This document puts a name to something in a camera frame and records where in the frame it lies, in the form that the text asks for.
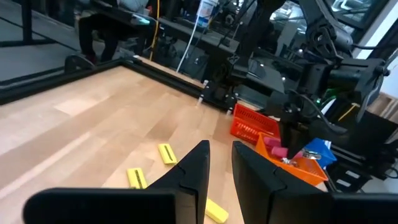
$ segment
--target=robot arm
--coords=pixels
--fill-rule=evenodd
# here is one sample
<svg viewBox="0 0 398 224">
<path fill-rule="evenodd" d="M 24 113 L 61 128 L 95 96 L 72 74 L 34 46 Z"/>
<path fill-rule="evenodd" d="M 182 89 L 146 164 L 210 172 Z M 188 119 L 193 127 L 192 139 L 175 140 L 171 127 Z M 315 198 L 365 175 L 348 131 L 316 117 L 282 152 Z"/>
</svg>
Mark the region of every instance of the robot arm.
<svg viewBox="0 0 398 224">
<path fill-rule="evenodd" d="M 326 0 L 299 0 L 307 22 L 309 49 L 324 58 L 343 59 L 339 52 L 350 55 L 352 37 L 340 26 Z"/>
<path fill-rule="evenodd" d="M 385 69 L 385 61 L 378 58 L 351 58 L 352 38 L 334 18 L 326 0 L 299 0 L 307 21 L 308 49 L 324 59 L 308 63 L 302 71 L 297 72 L 300 73 L 300 79 L 296 89 L 277 93 L 266 83 L 260 83 L 248 75 L 248 59 L 259 40 L 258 30 L 266 27 L 271 14 L 285 1 L 266 0 L 263 3 L 257 4 L 256 11 L 259 11 L 257 14 L 260 16 L 250 22 L 248 34 L 241 40 L 239 51 L 227 58 L 222 70 L 215 72 L 213 81 L 217 88 L 214 89 L 220 86 L 233 89 L 234 86 L 245 85 L 269 96 L 264 113 L 280 117 L 281 142 L 288 148 L 288 159 L 293 158 L 314 138 L 347 141 L 349 130 L 330 124 L 320 112 L 321 106 L 317 101 L 326 98 L 329 89 L 336 90 L 337 98 L 346 98 L 361 105 L 356 120 L 359 122 L 367 105 L 377 97 L 383 76 L 389 74 Z"/>
</svg>

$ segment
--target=wooden table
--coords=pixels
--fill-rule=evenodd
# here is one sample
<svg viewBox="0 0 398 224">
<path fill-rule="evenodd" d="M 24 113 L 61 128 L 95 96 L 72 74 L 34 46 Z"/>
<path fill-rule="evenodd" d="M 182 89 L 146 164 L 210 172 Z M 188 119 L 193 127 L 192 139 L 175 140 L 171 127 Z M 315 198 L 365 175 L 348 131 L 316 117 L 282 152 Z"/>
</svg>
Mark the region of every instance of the wooden table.
<svg viewBox="0 0 398 224">
<path fill-rule="evenodd" d="M 0 223 L 21 223 L 27 198 L 49 187 L 126 188 L 126 169 L 133 167 L 150 184 L 170 169 L 159 143 L 168 142 L 182 158 L 202 139 L 211 144 L 208 196 L 229 212 L 228 223 L 243 223 L 231 117 L 196 102 L 118 67 L 2 106 Z"/>
</svg>

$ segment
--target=black stand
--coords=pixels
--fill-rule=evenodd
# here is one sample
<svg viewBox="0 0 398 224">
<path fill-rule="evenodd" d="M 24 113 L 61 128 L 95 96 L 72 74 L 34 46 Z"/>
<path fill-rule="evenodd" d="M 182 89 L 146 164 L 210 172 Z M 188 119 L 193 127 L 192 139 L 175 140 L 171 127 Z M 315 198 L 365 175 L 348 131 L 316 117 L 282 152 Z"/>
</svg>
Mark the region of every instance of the black stand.
<svg viewBox="0 0 398 224">
<path fill-rule="evenodd" d="M 23 47 L 28 45 L 55 44 L 52 39 L 34 40 L 32 37 L 32 1 L 22 0 L 22 29 L 23 40 L 1 41 L 0 47 Z"/>
</svg>

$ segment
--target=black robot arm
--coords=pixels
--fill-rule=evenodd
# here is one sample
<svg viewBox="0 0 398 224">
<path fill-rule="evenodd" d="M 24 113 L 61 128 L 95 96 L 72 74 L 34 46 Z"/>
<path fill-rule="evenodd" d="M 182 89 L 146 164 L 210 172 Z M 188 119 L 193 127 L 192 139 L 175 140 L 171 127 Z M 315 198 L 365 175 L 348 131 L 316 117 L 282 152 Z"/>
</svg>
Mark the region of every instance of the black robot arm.
<svg viewBox="0 0 398 224">
<path fill-rule="evenodd" d="M 329 60 L 351 55 L 352 37 L 342 28 L 326 0 L 299 0 L 307 22 L 305 33 L 310 51 Z"/>
</svg>

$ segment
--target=red basket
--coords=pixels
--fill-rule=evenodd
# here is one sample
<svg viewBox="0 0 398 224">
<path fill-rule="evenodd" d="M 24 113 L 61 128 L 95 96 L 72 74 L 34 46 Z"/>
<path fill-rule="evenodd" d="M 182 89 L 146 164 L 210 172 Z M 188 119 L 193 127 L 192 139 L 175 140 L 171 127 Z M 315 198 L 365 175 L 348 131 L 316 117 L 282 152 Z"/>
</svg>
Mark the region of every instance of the red basket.
<svg viewBox="0 0 398 224">
<path fill-rule="evenodd" d="M 256 144 L 259 133 L 279 139 L 278 122 L 237 103 L 234 109 L 231 134 Z"/>
</svg>

